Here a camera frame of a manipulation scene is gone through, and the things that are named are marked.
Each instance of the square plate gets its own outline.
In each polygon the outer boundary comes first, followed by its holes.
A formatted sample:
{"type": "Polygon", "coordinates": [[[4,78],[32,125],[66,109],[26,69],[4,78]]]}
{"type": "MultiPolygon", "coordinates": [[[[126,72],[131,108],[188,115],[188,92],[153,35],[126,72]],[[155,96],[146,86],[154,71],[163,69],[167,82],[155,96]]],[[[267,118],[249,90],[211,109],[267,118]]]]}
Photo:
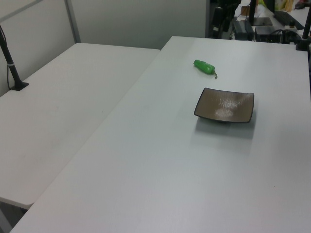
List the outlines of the square plate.
{"type": "Polygon", "coordinates": [[[194,114],[221,122],[248,123],[252,118],[253,109],[254,93],[204,88],[194,114]]]}

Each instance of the green pepper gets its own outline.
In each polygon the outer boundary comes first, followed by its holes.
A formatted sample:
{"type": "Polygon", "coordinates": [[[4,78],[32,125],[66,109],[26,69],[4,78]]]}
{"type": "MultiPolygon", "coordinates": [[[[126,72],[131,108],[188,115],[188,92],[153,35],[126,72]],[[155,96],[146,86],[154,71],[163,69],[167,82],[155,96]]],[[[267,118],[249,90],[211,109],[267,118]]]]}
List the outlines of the green pepper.
{"type": "Polygon", "coordinates": [[[208,64],[206,62],[195,60],[193,63],[198,69],[202,70],[206,74],[214,74],[215,79],[217,79],[217,74],[215,72],[215,66],[212,66],[211,64],[208,64]]]}

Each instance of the black cable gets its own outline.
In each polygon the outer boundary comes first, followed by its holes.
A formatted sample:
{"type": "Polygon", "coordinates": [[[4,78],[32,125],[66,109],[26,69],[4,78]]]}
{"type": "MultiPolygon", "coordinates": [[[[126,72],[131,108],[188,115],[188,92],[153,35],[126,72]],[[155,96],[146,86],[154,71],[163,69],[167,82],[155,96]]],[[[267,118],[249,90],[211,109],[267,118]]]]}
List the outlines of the black cable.
{"type": "MultiPolygon", "coordinates": [[[[5,44],[7,44],[7,43],[6,43],[6,37],[5,37],[5,34],[4,34],[4,32],[3,32],[3,29],[2,29],[2,27],[1,27],[1,25],[0,25],[0,32],[1,32],[1,34],[3,35],[5,44]]],[[[6,69],[7,69],[6,81],[7,81],[7,83],[8,83],[8,88],[9,88],[9,90],[11,90],[10,84],[9,84],[9,65],[7,65],[7,68],[6,68],[6,69]]]]}
{"type": "Polygon", "coordinates": [[[9,85],[9,66],[7,66],[7,78],[6,78],[7,82],[8,82],[8,88],[9,90],[11,90],[10,85],[9,85]]]}
{"type": "Polygon", "coordinates": [[[6,43],[6,37],[5,37],[4,31],[3,31],[2,27],[1,27],[1,25],[0,25],[0,31],[1,31],[1,34],[3,35],[4,41],[6,43]]]}

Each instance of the computer equipment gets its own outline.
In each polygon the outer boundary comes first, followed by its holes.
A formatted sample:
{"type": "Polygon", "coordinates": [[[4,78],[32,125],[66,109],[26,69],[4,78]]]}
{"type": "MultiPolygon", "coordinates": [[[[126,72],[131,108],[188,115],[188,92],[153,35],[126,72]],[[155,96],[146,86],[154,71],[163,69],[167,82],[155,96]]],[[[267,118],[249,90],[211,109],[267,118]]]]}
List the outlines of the computer equipment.
{"type": "Polygon", "coordinates": [[[305,6],[305,4],[303,3],[303,2],[297,2],[297,4],[295,5],[295,9],[296,10],[300,10],[300,9],[303,9],[303,8],[305,8],[306,6],[305,6]]]}
{"type": "Polygon", "coordinates": [[[248,21],[234,21],[232,27],[236,40],[253,40],[254,30],[248,21]]]}
{"type": "Polygon", "coordinates": [[[280,43],[282,30],[275,26],[256,26],[255,39],[257,42],[280,43]]]}
{"type": "Polygon", "coordinates": [[[303,30],[305,28],[286,11],[274,11],[274,16],[282,25],[290,25],[291,21],[294,21],[297,30],[303,30]]]}

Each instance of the black device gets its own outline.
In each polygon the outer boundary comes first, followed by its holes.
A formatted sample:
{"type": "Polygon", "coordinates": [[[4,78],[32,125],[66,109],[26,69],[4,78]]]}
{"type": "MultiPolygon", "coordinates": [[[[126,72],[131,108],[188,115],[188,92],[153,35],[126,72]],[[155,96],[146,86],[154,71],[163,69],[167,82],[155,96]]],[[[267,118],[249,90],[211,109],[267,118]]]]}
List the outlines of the black device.
{"type": "Polygon", "coordinates": [[[217,2],[219,5],[215,8],[211,25],[212,38],[221,38],[222,33],[229,30],[230,22],[241,0],[218,0],[217,2]]]}
{"type": "Polygon", "coordinates": [[[282,25],[290,25],[290,23],[292,21],[294,21],[297,30],[303,30],[304,29],[304,26],[302,26],[296,19],[294,19],[286,11],[275,11],[275,0],[264,0],[264,2],[266,4],[267,8],[272,13],[274,13],[274,17],[276,18],[276,20],[279,21],[282,25]]]}
{"type": "Polygon", "coordinates": [[[300,9],[305,8],[305,7],[306,7],[306,5],[303,2],[297,2],[295,5],[295,10],[300,10],[300,9]]]}
{"type": "Polygon", "coordinates": [[[232,27],[236,40],[253,40],[254,30],[248,21],[234,21],[232,27]]]}
{"type": "Polygon", "coordinates": [[[304,29],[304,26],[302,26],[296,19],[294,19],[286,11],[274,11],[274,17],[282,25],[290,25],[291,21],[294,21],[297,30],[303,30],[304,29]]]}
{"type": "Polygon", "coordinates": [[[255,18],[256,0],[251,0],[248,20],[252,26],[272,26],[268,17],[255,18]]]}
{"type": "Polygon", "coordinates": [[[26,86],[28,86],[28,83],[23,83],[18,75],[18,72],[16,70],[16,67],[14,65],[13,59],[11,57],[11,54],[9,52],[9,49],[7,47],[6,38],[4,35],[4,32],[2,30],[2,27],[0,25],[0,46],[2,49],[2,52],[4,54],[5,60],[7,62],[8,67],[10,68],[10,71],[12,73],[15,85],[11,88],[11,90],[20,91],[24,89],[26,86]]]}
{"type": "Polygon", "coordinates": [[[282,35],[275,26],[256,26],[255,39],[258,42],[280,43],[282,35]]]}

